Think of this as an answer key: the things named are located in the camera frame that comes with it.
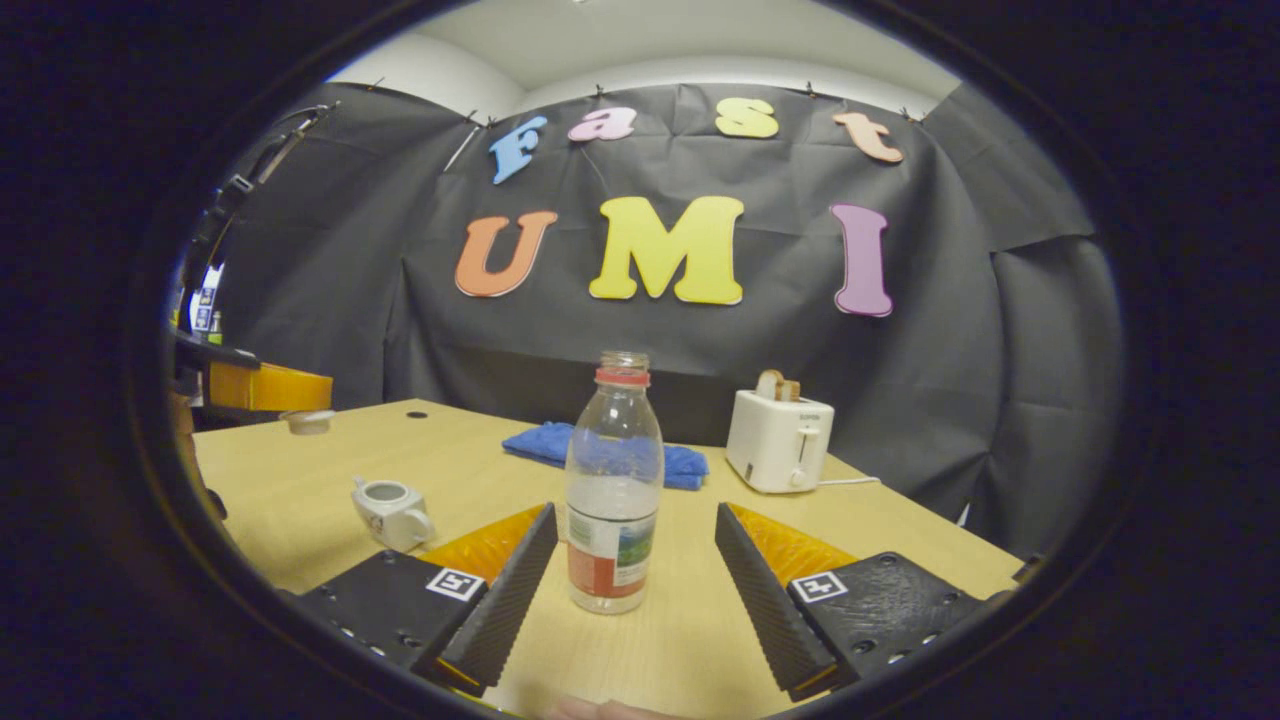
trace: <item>foam letter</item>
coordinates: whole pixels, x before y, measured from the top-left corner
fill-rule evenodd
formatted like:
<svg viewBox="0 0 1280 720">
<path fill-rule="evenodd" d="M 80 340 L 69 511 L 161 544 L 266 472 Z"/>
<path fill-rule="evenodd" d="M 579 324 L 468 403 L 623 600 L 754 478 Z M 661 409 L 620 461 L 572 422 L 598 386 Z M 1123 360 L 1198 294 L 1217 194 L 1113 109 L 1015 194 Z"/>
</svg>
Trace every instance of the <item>foam letter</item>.
<svg viewBox="0 0 1280 720">
<path fill-rule="evenodd" d="M 886 163 L 902 161 L 902 151 L 884 145 L 879 138 L 882 135 L 888 135 L 888 128 L 884 126 L 873 123 L 861 113 L 844 113 L 835 115 L 835 119 L 849 129 L 849 137 L 854 138 L 854 145 L 863 152 Z"/>
<path fill-rule="evenodd" d="M 881 259 L 881 231 L 888 227 L 888 220 L 858 205 L 832 205 L 831 214 L 845 233 L 845 287 L 836 293 L 836 307 L 854 315 L 888 315 L 893 301 L 884 295 Z"/>
<path fill-rule="evenodd" d="M 458 290 L 475 297 L 498 297 L 520 287 L 534 266 L 538 249 L 543 245 L 543 233 L 556 218 L 556 213 L 549 210 L 521 215 L 517 220 L 520 242 L 516 243 L 516 252 L 506 269 L 497 273 L 485 270 L 485 264 L 489 261 L 489 251 L 493 250 L 498 231 L 507 227 L 508 220 L 500 217 L 472 220 L 467 225 L 467 243 L 462 246 L 458 269 L 453 275 Z"/>
<path fill-rule="evenodd" d="M 689 204 L 685 214 L 667 232 L 653 205 L 644 197 L 616 197 L 600 205 L 609 219 L 600 277 L 591 281 L 594 297 L 626 300 L 635 295 L 631 259 L 649 297 L 667 290 L 681 260 L 685 277 L 676 283 L 676 297 L 685 302 L 736 305 L 742 286 L 733 282 L 733 223 L 742 202 L 709 195 Z"/>
<path fill-rule="evenodd" d="M 547 118 L 538 115 L 499 137 L 497 142 L 489 146 L 489 152 L 493 152 L 494 159 L 498 160 L 498 174 L 493 176 L 493 184 L 498 184 L 516 174 L 532 160 L 532 158 L 525 155 L 525 151 L 532 151 L 534 147 L 538 147 L 536 129 L 545 124 Z"/>
<path fill-rule="evenodd" d="M 568 131 L 568 138 L 575 142 L 589 140 L 620 140 L 632 132 L 631 123 L 636 119 L 636 111 L 631 108 L 605 108 L 588 113 L 582 117 L 582 123 Z"/>
<path fill-rule="evenodd" d="M 764 100 L 728 97 L 716 105 L 721 117 L 716 127 L 733 137 L 773 137 L 778 135 L 778 122 L 773 119 L 773 105 Z"/>
</svg>

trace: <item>black backdrop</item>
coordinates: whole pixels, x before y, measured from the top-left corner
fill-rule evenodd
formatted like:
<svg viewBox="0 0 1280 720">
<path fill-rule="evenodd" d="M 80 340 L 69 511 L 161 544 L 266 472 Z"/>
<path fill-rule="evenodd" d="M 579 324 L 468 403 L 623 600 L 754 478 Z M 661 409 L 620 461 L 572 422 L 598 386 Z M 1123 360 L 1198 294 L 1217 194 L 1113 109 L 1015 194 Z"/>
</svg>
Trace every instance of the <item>black backdrop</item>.
<svg viewBox="0 0 1280 720">
<path fill-rule="evenodd" d="M 726 97 L 768 101 L 780 133 L 723 136 Z M 914 123 L 774 87 L 650 87 L 524 113 L 470 141 L 456 113 L 396 92 L 325 85 L 297 105 L 338 100 L 242 210 L 218 296 L 228 343 L 333 375 L 337 407 L 424 397 L 573 421 L 599 351 L 643 350 L 668 441 L 723 445 L 733 391 L 777 368 L 836 407 L 833 454 L 950 519 L 972 503 L 968 527 L 1015 553 L 1044 550 L 1091 493 L 1119 391 L 1119 300 L 1066 182 L 975 91 Z M 566 137 L 620 105 L 639 111 L 630 137 Z M 905 160 L 864 155 L 832 120 L 845 111 L 886 126 Z M 539 114 L 532 161 L 495 186 L 489 146 Z M 740 304 L 669 288 L 591 297 L 602 202 L 645 197 L 669 228 L 707 195 L 745 204 Z M 833 304 L 841 202 L 888 219 L 886 318 Z M 462 293 L 467 224 L 512 220 L 489 259 L 499 269 L 515 219 L 536 210 L 559 218 L 527 279 L 500 297 Z"/>
</svg>

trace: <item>letter m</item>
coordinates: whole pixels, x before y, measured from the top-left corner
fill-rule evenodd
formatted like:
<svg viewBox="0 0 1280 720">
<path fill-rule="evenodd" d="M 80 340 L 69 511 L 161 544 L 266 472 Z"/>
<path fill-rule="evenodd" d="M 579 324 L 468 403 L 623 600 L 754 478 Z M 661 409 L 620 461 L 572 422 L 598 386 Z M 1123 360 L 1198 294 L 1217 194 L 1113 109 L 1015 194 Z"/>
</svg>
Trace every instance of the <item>letter m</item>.
<svg viewBox="0 0 1280 720">
<path fill-rule="evenodd" d="M 698 197 L 667 232 L 644 197 L 604 202 L 600 214 L 609 219 L 609 234 L 600 277 L 590 284 L 591 296 L 609 300 L 634 296 L 634 258 L 649 297 L 662 296 L 685 261 L 676 297 L 685 302 L 736 305 L 742 300 L 742 286 L 733 282 L 733 223 L 742 209 L 742 202 L 732 197 Z"/>
</svg>

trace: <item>finger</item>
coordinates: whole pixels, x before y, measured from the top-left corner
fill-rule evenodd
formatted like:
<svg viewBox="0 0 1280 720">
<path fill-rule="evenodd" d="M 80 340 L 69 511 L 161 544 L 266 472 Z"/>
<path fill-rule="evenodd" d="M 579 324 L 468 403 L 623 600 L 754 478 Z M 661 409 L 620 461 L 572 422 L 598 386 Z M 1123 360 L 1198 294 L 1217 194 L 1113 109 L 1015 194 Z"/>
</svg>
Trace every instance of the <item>finger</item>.
<svg viewBox="0 0 1280 720">
<path fill-rule="evenodd" d="M 675 715 L 663 715 L 662 712 L 654 712 L 653 710 L 641 710 L 639 707 L 631 707 L 630 705 L 622 705 L 616 700 L 611 700 L 599 707 L 598 720 L 685 720 L 682 717 L 676 717 Z"/>
<path fill-rule="evenodd" d="M 598 705 L 572 696 L 559 698 L 554 710 L 561 712 L 567 720 L 599 720 L 600 717 Z"/>
</svg>

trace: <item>bottle cap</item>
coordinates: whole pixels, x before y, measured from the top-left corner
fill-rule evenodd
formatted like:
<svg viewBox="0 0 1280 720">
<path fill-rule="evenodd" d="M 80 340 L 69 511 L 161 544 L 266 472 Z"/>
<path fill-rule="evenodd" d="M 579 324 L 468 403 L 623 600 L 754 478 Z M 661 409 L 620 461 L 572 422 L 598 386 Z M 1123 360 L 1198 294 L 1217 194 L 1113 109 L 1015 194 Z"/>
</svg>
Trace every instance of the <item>bottle cap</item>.
<svg viewBox="0 0 1280 720">
<path fill-rule="evenodd" d="M 649 387 L 649 372 L 640 368 L 596 368 L 595 380 L 620 386 Z"/>
</svg>

